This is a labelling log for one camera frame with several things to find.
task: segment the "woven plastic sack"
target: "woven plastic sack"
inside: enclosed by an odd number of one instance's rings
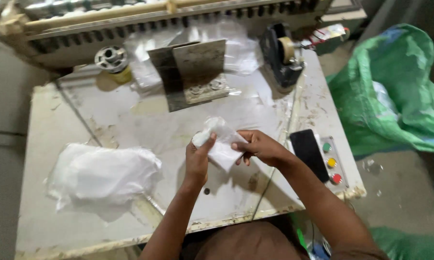
[[[434,259],[434,235],[407,234],[388,227],[373,227],[370,231],[391,260]]]
[[[434,152],[433,62],[429,36],[401,24],[364,41],[327,78],[355,157],[410,148]]]

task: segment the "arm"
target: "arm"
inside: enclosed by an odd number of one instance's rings
[[[214,146],[215,134],[199,149],[190,142],[186,147],[185,179],[153,232],[139,260],[178,259],[186,227],[202,186],[207,181],[207,154]]]
[[[244,163],[249,165],[249,158],[257,156],[269,166],[276,167],[332,248],[339,243],[377,248],[360,218],[326,188],[299,158],[260,131],[240,130],[238,133],[249,142],[232,144],[233,149],[245,152]]]

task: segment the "white table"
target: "white table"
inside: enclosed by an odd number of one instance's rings
[[[250,111],[246,111],[241,114],[249,119],[233,115],[230,116],[229,123],[235,128],[252,125],[253,128],[274,136],[280,135],[281,142],[288,127],[291,131],[315,128],[322,136],[334,136],[350,185],[346,192],[339,195],[347,198],[363,196],[363,182],[318,58],[313,51],[305,51],[304,55],[308,64],[304,71],[305,76],[299,80],[297,91],[284,97],[288,100],[295,96],[294,116],[289,126],[283,114],[287,108],[281,108],[278,103],[276,109],[259,110],[263,116],[256,113],[250,115]],[[89,213],[57,214],[55,201],[44,194],[43,181],[65,144],[89,142],[111,148],[149,146],[163,161],[165,179],[156,187],[157,192],[153,198],[164,210],[180,184],[185,158],[184,147],[191,135],[202,127],[197,123],[181,122],[191,120],[202,124],[209,114],[234,113],[233,110],[225,111],[226,107],[239,107],[241,111],[244,110],[244,102],[248,102],[252,107],[266,102],[263,98],[256,97],[258,92],[267,89],[267,82],[259,71],[248,77],[227,77],[230,86],[243,90],[243,96],[224,97],[196,106],[194,110],[187,108],[173,113],[167,113],[167,103],[161,95],[140,99],[138,93],[128,87],[120,87],[110,92],[100,91],[94,86],[96,74],[98,72],[89,69],[67,76],[61,80],[62,92],[56,89],[54,83],[35,88],[18,224],[17,259],[61,259],[139,244],[149,239],[162,218],[160,212],[144,199],[135,202],[136,208],[141,212],[140,217],[124,214],[109,225]],[[75,109],[65,102],[64,98],[67,98]],[[189,111],[194,111],[192,119]],[[168,117],[166,121],[161,117],[158,121],[145,124],[146,118],[158,114],[176,116]],[[172,132],[158,131],[158,126],[167,121],[179,127]],[[273,126],[273,122],[278,122],[279,125]],[[166,146],[155,143],[155,138],[164,136],[170,137]],[[171,160],[170,154],[174,154],[176,158]],[[199,196],[191,215],[189,232],[302,209],[295,193],[282,176],[257,158],[254,158],[251,167],[236,167],[229,176],[222,175],[217,168],[209,166],[209,180],[205,187],[208,187],[211,193]]]

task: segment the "tape roll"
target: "tape roll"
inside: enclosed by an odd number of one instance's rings
[[[288,65],[291,63],[289,60],[294,57],[294,43],[289,37],[278,38],[278,46],[281,44],[283,46],[283,64]]]

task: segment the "black phone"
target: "black phone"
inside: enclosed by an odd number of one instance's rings
[[[295,156],[301,159],[325,183],[329,180],[329,173],[324,164],[323,156],[318,147],[315,135],[311,129],[291,133],[289,136]]]

